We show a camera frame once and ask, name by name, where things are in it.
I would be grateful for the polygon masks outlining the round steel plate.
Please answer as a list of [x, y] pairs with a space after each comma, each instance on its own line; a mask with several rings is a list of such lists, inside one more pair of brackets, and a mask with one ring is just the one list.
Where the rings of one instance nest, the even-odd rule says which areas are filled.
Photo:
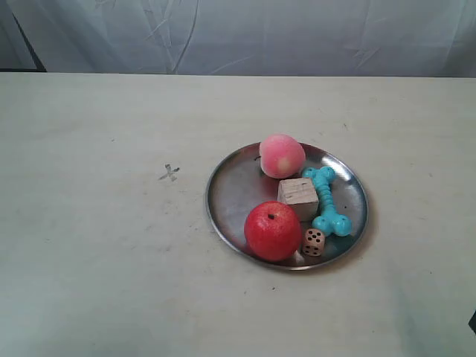
[[245, 219], [259, 204], [277, 198], [278, 180], [266, 176], [260, 168], [259, 144], [241, 147], [224, 158], [208, 181], [206, 211], [215, 232], [230, 248], [257, 264], [282, 271], [305, 271], [341, 260], [365, 236], [369, 216], [367, 195], [358, 176], [341, 160], [323, 149], [302, 144], [307, 167], [330, 166], [336, 177], [331, 184], [337, 211], [352, 221], [346, 237], [326, 239], [322, 255], [309, 257], [294, 253], [281, 262], [267, 262], [248, 247], [244, 235]]

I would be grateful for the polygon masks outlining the pink toy peach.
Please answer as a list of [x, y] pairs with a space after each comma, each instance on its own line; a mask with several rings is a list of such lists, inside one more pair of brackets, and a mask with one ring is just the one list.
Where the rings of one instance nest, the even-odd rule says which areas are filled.
[[271, 135], [259, 145], [262, 171], [273, 179], [297, 173], [306, 160], [302, 145], [288, 135]]

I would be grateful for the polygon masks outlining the red toy apple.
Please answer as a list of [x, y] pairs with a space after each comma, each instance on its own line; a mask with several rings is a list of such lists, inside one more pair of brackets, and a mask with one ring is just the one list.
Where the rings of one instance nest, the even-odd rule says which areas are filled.
[[269, 262], [290, 258], [299, 248], [302, 235], [296, 213], [277, 201], [256, 206], [245, 220], [244, 233], [252, 252]]

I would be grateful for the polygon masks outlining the wooden cube block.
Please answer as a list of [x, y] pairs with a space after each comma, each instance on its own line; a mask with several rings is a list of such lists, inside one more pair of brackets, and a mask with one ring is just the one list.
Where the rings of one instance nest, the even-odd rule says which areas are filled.
[[288, 205], [302, 222], [312, 220], [318, 212], [319, 198], [310, 178], [281, 180], [277, 200]]

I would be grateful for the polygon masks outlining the wooden die with dots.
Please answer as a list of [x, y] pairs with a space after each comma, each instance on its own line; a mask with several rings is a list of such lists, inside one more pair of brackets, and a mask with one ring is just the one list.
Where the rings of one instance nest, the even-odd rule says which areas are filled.
[[301, 253], [310, 257], [319, 257], [324, 252], [326, 237], [324, 233], [316, 228], [309, 228], [305, 231], [301, 243]]

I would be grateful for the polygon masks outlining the turquoise rubber bone toy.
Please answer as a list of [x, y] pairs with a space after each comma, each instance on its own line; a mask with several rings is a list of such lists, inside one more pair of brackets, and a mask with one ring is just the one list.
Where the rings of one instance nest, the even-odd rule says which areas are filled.
[[335, 180], [335, 171], [329, 166], [316, 169], [306, 167], [303, 178], [311, 179], [319, 199], [319, 214], [312, 220], [312, 227], [321, 231], [326, 237], [336, 235], [345, 237], [351, 233], [352, 222], [349, 217], [340, 214], [334, 203], [331, 184]]

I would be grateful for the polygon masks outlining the white backdrop curtain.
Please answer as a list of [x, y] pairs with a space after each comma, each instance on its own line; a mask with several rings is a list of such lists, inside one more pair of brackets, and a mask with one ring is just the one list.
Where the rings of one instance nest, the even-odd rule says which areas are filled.
[[475, 75], [473, 1], [3, 1], [4, 70]]

